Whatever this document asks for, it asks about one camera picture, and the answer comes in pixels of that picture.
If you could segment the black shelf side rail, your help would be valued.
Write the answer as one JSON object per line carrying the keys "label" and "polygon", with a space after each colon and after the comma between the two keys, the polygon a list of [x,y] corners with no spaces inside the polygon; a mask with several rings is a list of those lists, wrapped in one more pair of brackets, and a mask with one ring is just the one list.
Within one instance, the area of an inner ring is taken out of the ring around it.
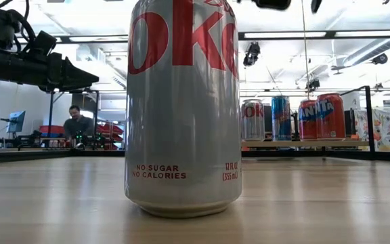
{"label": "black shelf side rail", "polygon": [[359,88],[355,88],[346,92],[341,93],[342,96],[346,94],[350,94],[352,92],[360,92],[364,90],[366,97],[366,112],[367,112],[367,126],[368,126],[368,144],[370,153],[374,154],[375,151],[375,143],[374,143],[374,126],[373,126],[373,118],[372,118],[372,102],[371,102],[371,88],[369,85],[361,86]]}

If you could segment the person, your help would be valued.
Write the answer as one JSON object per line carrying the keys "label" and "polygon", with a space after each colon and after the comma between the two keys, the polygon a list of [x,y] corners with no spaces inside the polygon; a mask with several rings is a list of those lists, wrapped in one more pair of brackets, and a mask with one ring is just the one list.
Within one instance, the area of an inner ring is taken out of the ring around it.
{"label": "person", "polygon": [[73,139],[77,132],[80,132],[83,136],[92,136],[94,134],[93,119],[83,116],[77,105],[72,105],[69,108],[69,114],[70,118],[63,125],[66,138]]}

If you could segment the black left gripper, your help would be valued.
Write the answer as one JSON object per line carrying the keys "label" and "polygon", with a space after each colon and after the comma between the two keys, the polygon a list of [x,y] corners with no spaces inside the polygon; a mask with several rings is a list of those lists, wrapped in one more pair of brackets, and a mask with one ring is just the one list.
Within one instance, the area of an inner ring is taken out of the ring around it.
{"label": "black left gripper", "polygon": [[99,77],[81,70],[62,54],[53,52],[44,60],[10,54],[10,81],[15,83],[36,85],[44,90],[55,88],[63,92],[90,92],[92,83],[99,81]]}

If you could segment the silver Diet Coke can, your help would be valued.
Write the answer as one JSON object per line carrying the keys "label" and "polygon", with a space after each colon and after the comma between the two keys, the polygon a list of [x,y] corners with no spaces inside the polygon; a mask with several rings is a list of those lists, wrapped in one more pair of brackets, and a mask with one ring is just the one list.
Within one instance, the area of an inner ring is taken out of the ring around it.
{"label": "silver Diet Coke can", "polygon": [[264,141],[264,108],[261,100],[250,99],[242,103],[242,139]]}
{"label": "silver Diet Coke can", "polygon": [[138,0],[128,40],[125,195],[168,218],[242,192],[238,31],[227,0]]}

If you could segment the grey hanging box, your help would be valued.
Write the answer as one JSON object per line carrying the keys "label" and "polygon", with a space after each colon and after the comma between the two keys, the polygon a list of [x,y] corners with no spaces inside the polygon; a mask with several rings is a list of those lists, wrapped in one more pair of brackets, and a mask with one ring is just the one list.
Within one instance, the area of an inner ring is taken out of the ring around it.
{"label": "grey hanging box", "polygon": [[98,110],[96,100],[90,94],[72,94],[72,106],[93,113]]}

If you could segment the red Fanta soda can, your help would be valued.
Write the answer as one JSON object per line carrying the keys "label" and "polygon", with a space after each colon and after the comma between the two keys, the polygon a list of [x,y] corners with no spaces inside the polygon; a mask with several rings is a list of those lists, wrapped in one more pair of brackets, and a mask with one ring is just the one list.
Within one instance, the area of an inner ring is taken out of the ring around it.
{"label": "red Fanta soda can", "polygon": [[318,140],[345,139],[345,113],[342,97],[338,93],[322,94],[317,97],[316,124]]}
{"label": "red Fanta soda can", "polygon": [[302,141],[317,139],[315,100],[304,100],[299,105],[299,135]]}

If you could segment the floral cloth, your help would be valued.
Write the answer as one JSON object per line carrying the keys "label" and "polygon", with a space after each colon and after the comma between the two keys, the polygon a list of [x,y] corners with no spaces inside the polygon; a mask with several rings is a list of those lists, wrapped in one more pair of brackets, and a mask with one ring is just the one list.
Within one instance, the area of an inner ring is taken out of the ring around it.
{"label": "floral cloth", "polygon": [[[368,116],[366,110],[355,110],[355,130],[360,140],[369,141]],[[390,108],[372,109],[372,124],[375,151],[390,152]]]}

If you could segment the wooden shelf board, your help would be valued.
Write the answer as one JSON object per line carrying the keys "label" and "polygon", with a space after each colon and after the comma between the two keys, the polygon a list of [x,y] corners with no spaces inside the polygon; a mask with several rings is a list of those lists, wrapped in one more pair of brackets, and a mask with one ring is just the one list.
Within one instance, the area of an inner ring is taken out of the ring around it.
{"label": "wooden shelf board", "polygon": [[242,142],[243,147],[261,148],[261,147],[348,147],[348,146],[368,146],[366,141],[333,141],[333,140],[314,140],[314,141],[264,141],[264,142]]}

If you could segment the blue Celsius can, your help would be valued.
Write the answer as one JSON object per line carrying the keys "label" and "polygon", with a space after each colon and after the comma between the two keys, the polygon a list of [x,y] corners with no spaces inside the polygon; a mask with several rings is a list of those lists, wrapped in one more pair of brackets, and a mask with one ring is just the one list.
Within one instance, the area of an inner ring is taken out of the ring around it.
{"label": "blue Celsius can", "polygon": [[288,96],[272,98],[273,141],[291,140],[290,102]]}

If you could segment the black background rack frame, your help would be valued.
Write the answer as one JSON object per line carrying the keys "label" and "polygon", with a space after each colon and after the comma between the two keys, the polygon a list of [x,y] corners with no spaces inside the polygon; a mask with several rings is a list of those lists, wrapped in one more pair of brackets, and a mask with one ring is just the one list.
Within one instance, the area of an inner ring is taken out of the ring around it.
{"label": "black background rack frame", "polygon": [[72,94],[90,94],[92,98],[95,98],[97,103],[97,111],[92,113],[93,122],[94,122],[94,134],[92,136],[83,136],[83,139],[77,139],[79,142],[82,141],[85,146],[89,145],[93,150],[97,150],[96,145],[96,125],[99,121],[98,111],[99,111],[99,102],[100,102],[100,92],[98,90],[92,89],[91,91],[52,91],[50,94],[50,103],[49,103],[49,114],[47,117],[47,125],[58,125],[59,122],[65,122],[66,110],[68,110],[68,105],[72,106]]}

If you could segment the red storage bin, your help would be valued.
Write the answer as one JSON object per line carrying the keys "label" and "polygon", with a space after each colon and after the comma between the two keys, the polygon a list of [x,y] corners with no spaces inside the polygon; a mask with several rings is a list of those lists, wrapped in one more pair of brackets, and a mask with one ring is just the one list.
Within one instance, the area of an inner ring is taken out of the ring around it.
{"label": "red storage bin", "polygon": [[51,125],[51,126],[41,125],[39,127],[39,131],[42,134],[48,134],[48,133],[50,133],[51,135],[54,135],[54,134],[64,134],[64,127],[60,126],[60,125]]}

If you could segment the computer monitor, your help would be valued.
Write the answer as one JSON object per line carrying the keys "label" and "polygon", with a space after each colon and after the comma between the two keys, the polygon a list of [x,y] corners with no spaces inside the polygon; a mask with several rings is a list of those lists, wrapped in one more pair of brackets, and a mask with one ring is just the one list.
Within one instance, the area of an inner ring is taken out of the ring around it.
{"label": "computer monitor", "polygon": [[13,112],[9,115],[7,133],[18,133],[22,131],[26,111]]}

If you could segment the black metal table frame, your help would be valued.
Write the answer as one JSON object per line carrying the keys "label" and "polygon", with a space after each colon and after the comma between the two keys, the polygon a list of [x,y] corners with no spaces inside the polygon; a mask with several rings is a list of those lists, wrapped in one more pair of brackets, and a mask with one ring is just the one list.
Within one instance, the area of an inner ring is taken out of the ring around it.
{"label": "black metal table frame", "polygon": [[[0,163],[12,161],[28,161],[41,159],[55,159],[64,157],[124,157],[122,150],[38,150],[0,152]],[[370,152],[357,150],[319,150],[319,151],[242,151],[242,158],[270,158],[270,157],[333,157],[342,159],[390,161],[390,152]]]}

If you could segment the red blue shelving cart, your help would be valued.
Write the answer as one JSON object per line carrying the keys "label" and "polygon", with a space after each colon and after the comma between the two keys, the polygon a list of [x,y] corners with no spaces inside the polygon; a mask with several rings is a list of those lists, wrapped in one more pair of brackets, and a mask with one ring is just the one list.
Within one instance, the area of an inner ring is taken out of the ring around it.
{"label": "red blue shelving cart", "polygon": [[99,121],[96,125],[96,145],[103,150],[122,150],[124,131],[117,124]]}

